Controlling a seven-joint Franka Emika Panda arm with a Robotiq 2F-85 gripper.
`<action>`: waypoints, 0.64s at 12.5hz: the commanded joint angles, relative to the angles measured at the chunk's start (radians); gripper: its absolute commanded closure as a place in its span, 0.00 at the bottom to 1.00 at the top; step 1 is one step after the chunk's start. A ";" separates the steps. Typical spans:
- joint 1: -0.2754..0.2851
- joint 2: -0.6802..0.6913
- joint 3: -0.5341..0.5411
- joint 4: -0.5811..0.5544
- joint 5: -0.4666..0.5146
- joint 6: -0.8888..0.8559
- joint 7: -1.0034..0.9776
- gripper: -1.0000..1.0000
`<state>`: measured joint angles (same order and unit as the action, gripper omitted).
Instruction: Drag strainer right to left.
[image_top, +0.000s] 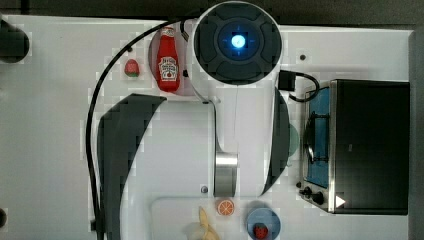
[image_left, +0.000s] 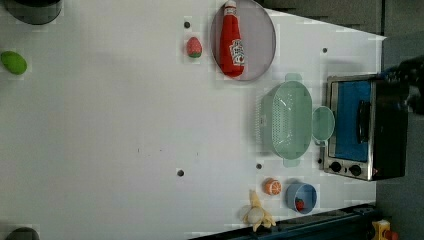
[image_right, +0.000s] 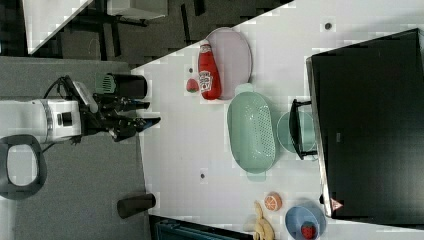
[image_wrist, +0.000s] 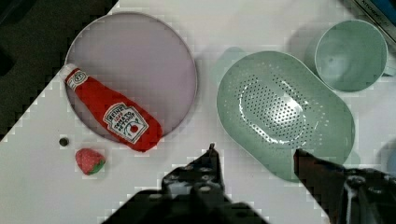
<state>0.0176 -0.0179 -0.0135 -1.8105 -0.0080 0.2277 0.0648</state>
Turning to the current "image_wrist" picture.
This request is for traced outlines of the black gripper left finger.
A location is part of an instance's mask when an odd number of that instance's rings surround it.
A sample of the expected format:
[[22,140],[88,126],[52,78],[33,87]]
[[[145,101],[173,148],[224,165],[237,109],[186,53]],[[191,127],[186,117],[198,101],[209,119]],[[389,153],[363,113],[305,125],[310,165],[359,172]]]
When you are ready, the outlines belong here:
[[209,144],[202,156],[185,166],[177,167],[162,180],[162,190],[172,198],[189,195],[194,186],[224,190],[220,157],[214,143]]

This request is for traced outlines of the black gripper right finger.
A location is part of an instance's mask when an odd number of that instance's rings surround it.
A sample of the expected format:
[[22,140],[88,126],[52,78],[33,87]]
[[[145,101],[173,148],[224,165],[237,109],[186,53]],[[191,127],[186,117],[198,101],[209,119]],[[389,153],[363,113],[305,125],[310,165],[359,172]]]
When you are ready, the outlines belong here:
[[294,173],[331,224],[396,224],[395,177],[376,169],[348,169],[298,149]]

